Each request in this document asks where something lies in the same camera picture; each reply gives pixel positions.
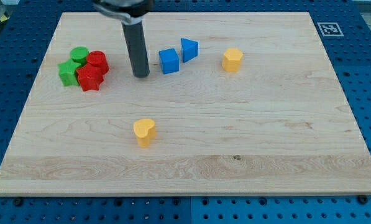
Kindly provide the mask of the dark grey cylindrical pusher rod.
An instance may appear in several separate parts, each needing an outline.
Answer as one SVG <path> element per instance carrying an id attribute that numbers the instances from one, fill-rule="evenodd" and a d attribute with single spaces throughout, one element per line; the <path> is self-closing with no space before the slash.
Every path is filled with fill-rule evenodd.
<path id="1" fill-rule="evenodd" d="M 136 24 L 122 23 L 122 29 L 132 73 L 136 78 L 146 78 L 150 73 L 150 69 L 142 21 Z"/>

